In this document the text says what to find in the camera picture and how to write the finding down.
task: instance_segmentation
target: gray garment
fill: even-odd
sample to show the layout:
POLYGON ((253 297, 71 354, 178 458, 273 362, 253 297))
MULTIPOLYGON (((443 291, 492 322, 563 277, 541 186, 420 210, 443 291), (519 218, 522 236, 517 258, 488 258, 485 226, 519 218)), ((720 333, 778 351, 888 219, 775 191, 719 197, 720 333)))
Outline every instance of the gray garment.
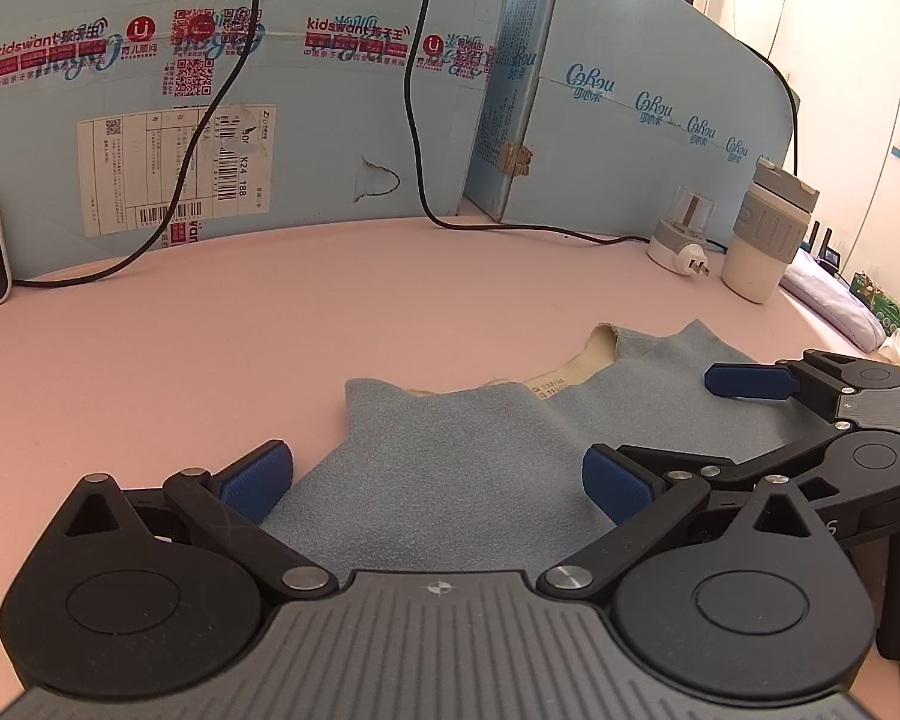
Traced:
POLYGON ((583 492, 593 443, 737 463, 821 424, 794 402, 727 400, 711 362, 750 362, 701 322, 668 338, 617 328, 616 362, 546 400, 524 384, 418 397, 346 384, 349 437, 263 528, 345 581, 355 568, 522 568, 530 581, 613 527, 583 492))

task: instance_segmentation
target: gray ribbed metal plate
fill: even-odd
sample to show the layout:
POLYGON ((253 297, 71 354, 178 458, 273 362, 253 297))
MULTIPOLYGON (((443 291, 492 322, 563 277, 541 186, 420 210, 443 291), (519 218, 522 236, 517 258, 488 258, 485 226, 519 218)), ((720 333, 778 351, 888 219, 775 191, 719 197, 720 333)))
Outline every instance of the gray ribbed metal plate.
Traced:
POLYGON ((855 395, 843 395, 837 419, 850 419, 862 428, 900 433, 900 386, 861 389, 855 395))
POLYGON ((626 659, 595 608, 521 574, 359 573, 285 605, 245 658, 173 696, 93 704, 29 690, 2 720, 751 720, 869 717, 844 695, 728 709, 626 659))

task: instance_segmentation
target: green package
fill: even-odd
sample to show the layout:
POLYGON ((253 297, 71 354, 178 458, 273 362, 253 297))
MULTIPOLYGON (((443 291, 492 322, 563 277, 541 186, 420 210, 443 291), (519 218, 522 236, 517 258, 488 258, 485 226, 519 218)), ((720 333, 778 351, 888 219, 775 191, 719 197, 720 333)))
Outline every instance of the green package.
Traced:
POLYGON ((850 293, 880 320, 888 336, 892 336, 896 329, 900 329, 900 305, 877 287, 869 276, 853 274, 850 293))

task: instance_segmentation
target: pink table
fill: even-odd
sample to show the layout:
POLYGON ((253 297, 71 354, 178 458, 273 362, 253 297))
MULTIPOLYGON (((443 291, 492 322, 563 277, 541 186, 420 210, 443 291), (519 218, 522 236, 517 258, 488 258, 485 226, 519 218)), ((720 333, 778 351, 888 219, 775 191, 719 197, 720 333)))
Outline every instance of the pink table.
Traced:
MULTIPOLYGON (((349 378, 522 381, 598 322, 665 335, 702 319, 760 362, 859 354, 783 293, 756 306, 714 271, 670 274, 639 244, 383 220, 186 245, 101 283, 15 290, 0 307, 0 603, 82 475, 152 487, 273 437, 304 473, 344 438, 349 378)), ((893 666, 871 659, 858 685, 900 718, 893 666)), ((0 708, 19 689, 0 645, 0 708)))

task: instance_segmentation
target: blue gripper pad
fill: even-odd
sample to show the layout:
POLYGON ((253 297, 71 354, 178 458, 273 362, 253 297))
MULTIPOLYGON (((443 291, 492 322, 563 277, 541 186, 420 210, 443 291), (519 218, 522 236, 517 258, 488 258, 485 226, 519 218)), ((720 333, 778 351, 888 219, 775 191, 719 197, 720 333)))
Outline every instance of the blue gripper pad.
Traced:
POLYGON ((703 386, 719 397, 786 400, 800 391, 799 379, 782 365, 733 365, 716 362, 703 375, 703 386))
POLYGON ((259 525, 290 489, 293 455, 290 447, 270 440, 214 476, 218 498, 241 517, 259 525))
POLYGON ((583 491, 616 525, 653 503, 653 489, 591 447, 583 455, 583 491))

